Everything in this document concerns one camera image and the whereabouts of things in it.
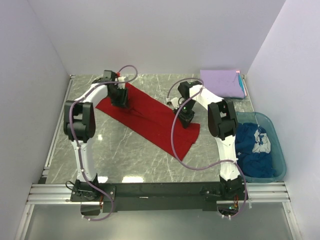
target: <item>blue plastic bin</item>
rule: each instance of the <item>blue plastic bin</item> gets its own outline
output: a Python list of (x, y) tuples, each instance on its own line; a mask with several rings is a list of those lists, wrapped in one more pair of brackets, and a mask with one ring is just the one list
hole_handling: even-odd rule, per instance
[(245, 180), (250, 183), (272, 183), (282, 181), (286, 175), (287, 166), (272, 121), (266, 115), (259, 112), (237, 112), (236, 117), (241, 124), (254, 123), (266, 130), (266, 135), (271, 143), (270, 154), (272, 156), (272, 167), (275, 170), (275, 174), (271, 178), (245, 176)]

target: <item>folded purple cloth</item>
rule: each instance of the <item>folded purple cloth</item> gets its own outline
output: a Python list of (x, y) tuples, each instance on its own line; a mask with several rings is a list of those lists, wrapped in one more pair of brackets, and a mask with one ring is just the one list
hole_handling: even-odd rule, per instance
[(245, 89), (237, 70), (200, 70), (204, 86), (222, 98), (244, 99)]

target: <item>table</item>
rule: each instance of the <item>table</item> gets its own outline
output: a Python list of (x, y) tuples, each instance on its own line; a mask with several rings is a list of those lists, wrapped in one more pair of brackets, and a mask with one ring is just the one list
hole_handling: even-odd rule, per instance
[[(98, 75), (76, 75), (71, 79), (67, 99), (80, 97)], [(177, 80), (196, 77), (199, 74), (140, 74), (131, 83), (156, 100), (165, 103), (169, 88)], [(170, 97), (180, 97), (175, 87)], [(233, 99), (235, 110), (252, 112), (251, 99)], [(200, 124), (199, 137), (190, 148), (183, 162), (193, 167), (203, 167), (219, 160), (218, 146), (208, 130), (207, 111), (198, 103), (193, 123)], [(130, 128), (110, 116), (94, 110), (96, 131), (93, 137), (93, 160), (99, 181), (108, 183), (121, 182), (213, 182), (219, 181), (220, 166), (203, 171), (193, 171), (183, 167), (179, 162), (149, 142)], [(54, 148), (49, 160), (49, 172), (46, 184), (62, 184), (75, 181), (77, 164), (70, 140), (63, 132), (63, 121), (54, 139)]]

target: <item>gray floor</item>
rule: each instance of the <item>gray floor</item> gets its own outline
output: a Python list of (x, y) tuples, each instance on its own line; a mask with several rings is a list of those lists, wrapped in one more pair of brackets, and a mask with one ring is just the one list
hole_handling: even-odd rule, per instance
[[(77, 75), (72, 80), (68, 100), (81, 96), (97, 75)], [(177, 80), (199, 77), (192, 74), (142, 74), (132, 83), (151, 97), (164, 103), (167, 92)], [(180, 97), (177, 88), (171, 97)], [(249, 97), (233, 100), (238, 112), (252, 112)], [(218, 147), (208, 130), (207, 111), (195, 104), (194, 123), (200, 123), (196, 143), (184, 158), (184, 163), (207, 166), (219, 160)], [(93, 160), (98, 175), (110, 183), (126, 182), (202, 182), (219, 181), (220, 167), (204, 171), (192, 171), (181, 166), (171, 155), (149, 142), (133, 130), (95, 109), (96, 132), (93, 143)], [(75, 154), (61, 127), (55, 139), (55, 149), (50, 161), (47, 184), (74, 181), (77, 176)]]
[(26, 240), (292, 240), (282, 203), (255, 203), (231, 221), (201, 210), (124, 211), (88, 222), (79, 205), (36, 205)]

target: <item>metal frame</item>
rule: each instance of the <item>metal frame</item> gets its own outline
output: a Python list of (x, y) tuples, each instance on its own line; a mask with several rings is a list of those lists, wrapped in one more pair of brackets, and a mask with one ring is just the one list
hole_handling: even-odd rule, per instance
[[(243, 75), (243, 82), (245, 88), (246, 76)], [(65, 93), (64, 102), (67, 100), (75, 75), (70, 75), (69, 84)], [(54, 131), (53, 139), (50, 145), (50, 149), (47, 155), (47, 159), (44, 165), (42, 177), (46, 178), (51, 165), (53, 152), (55, 150), (57, 141), (56, 137), (61, 128), (61, 120), (64, 106), (62, 105), (59, 119)], [(247, 203), (282, 203), (285, 215), (288, 221), (288, 225), (294, 240), (302, 240), (302, 234), (299, 229), (299, 225), (296, 216), (292, 209), (292, 204), (288, 191), (284, 182), (273, 183), (247, 183), (248, 201)], [(99, 202), (71, 202), (70, 201), (71, 190), (67, 189), (64, 184), (33, 184), (30, 189), (29, 196), (26, 201), (26, 205), (22, 214), (20, 225), (17, 229), (15, 240), (25, 239), (29, 223), (32, 217), (32, 213), (35, 205), (99, 205)], [(232, 203), (233, 201), (217, 201), (217, 204)]]

